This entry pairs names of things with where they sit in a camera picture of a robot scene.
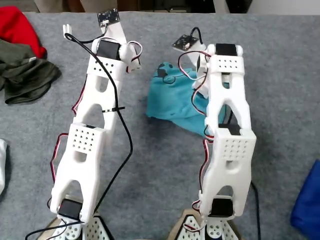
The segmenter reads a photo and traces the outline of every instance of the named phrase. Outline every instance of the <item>perforated plate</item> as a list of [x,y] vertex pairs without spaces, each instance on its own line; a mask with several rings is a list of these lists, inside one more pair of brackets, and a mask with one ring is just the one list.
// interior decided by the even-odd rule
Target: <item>perforated plate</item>
[[[196,229],[200,228],[195,217],[192,215],[187,216],[184,223]],[[209,220],[206,227],[207,233],[212,239],[219,239],[222,236],[222,240],[239,240],[227,221]],[[175,240],[201,240],[201,237],[199,232],[189,232],[181,225],[180,232]]]
[[[59,235],[65,230],[64,227],[58,228],[52,234],[53,236]],[[79,238],[79,233],[81,231],[81,226],[71,225],[67,227],[67,230],[60,236],[51,238],[52,240],[76,240]],[[110,240],[108,236],[108,230],[105,229],[104,224],[99,217],[95,216],[92,221],[83,229],[82,231],[82,240]]]
[[[122,80],[122,74],[126,72],[126,64],[124,62],[101,56],[98,56],[98,58],[103,63],[104,67],[109,72],[113,80]],[[94,74],[108,79],[108,76],[105,73],[105,71],[101,68],[100,64],[97,63],[97,61],[92,56],[90,56],[89,65],[86,73]]]
[[225,240],[239,240],[227,221],[220,221]]
[[[195,229],[199,229],[200,226],[197,223],[194,216],[187,216],[184,221],[185,224],[190,225],[191,227]],[[177,235],[176,240],[200,240],[200,233],[199,232],[189,232],[186,229],[183,228],[181,225],[181,229],[179,234]]]
[[110,240],[107,229],[105,229],[100,218],[94,217],[83,231],[83,240]]
[[103,133],[102,128],[90,128],[73,123],[69,130],[68,147],[70,145],[77,152],[89,154],[96,150],[96,144],[100,142]]
[[244,59],[241,56],[213,55],[210,62],[211,72],[245,73]]
[[250,158],[253,142],[248,139],[226,139],[224,140],[223,158],[228,161],[239,161]]
[[[66,219],[66,218],[63,218],[63,220],[69,224],[71,223],[70,220]],[[63,221],[60,222],[59,226],[60,225],[64,225],[65,223]],[[59,236],[57,237],[54,237],[54,238],[51,238],[51,240],[65,240],[65,239],[68,239],[68,240],[76,240],[79,235],[81,233],[81,226],[80,224],[75,224],[75,225],[71,225],[71,226],[67,226],[66,227],[66,230],[65,230],[65,227],[61,227],[61,228],[57,228],[54,233],[52,234],[52,237],[53,236],[57,236],[59,234]]]

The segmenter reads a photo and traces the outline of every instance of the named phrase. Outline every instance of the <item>circuit board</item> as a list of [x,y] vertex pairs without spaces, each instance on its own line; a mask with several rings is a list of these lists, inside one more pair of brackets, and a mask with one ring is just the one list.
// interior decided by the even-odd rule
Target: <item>circuit board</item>
[[182,51],[188,51],[199,39],[190,35],[182,35],[177,41],[175,41],[174,44],[172,44],[172,47],[182,50]]
[[120,21],[118,9],[102,11],[97,14],[100,28]]

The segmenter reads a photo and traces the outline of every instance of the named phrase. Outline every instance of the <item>cable tie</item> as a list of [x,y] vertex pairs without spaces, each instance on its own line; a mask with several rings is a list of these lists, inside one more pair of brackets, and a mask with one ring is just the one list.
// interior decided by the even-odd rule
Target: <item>cable tie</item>
[[111,109],[108,109],[108,110],[102,110],[103,113],[109,113],[109,112],[117,112],[118,110],[123,110],[125,109],[126,107],[125,106],[120,106],[118,108],[116,107],[113,107]]

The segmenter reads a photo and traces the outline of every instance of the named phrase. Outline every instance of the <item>white 3d-printed bracket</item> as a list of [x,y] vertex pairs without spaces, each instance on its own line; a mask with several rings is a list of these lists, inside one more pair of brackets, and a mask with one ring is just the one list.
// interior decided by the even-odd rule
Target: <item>white 3d-printed bracket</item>
[[[63,26],[63,34],[71,33],[71,31],[70,25]],[[111,42],[121,44],[121,60],[98,57],[110,73],[119,95],[122,80],[128,67],[127,64],[129,63],[131,67],[137,67],[131,62],[136,52],[132,45],[127,45],[120,22],[109,25],[104,37],[106,37],[106,40],[109,39]],[[92,52],[97,52],[99,41],[100,38],[93,41]],[[102,81],[108,82],[105,91],[100,91]],[[87,117],[94,105],[100,105],[102,108],[103,128],[86,125]],[[72,181],[77,181],[80,184],[83,198],[79,219],[83,222],[83,225],[86,225],[92,219],[100,182],[101,155],[105,146],[110,146],[115,129],[116,112],[113,110],[114,107],[114,86],[101,65],[97,63],[93,56],[90,56],[82,99],[70,126],[66,149],[57,168],[54,187],[51,191],[51,212],[55,214],[59,212],[61,202],[66,197],[68,186]]]

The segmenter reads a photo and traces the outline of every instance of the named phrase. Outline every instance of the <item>white cloth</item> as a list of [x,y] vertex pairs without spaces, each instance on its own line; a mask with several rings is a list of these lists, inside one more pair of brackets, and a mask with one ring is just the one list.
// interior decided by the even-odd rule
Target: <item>white cloth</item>
[[0,195],[5,188],[6,149],[7,143],[0,139]]

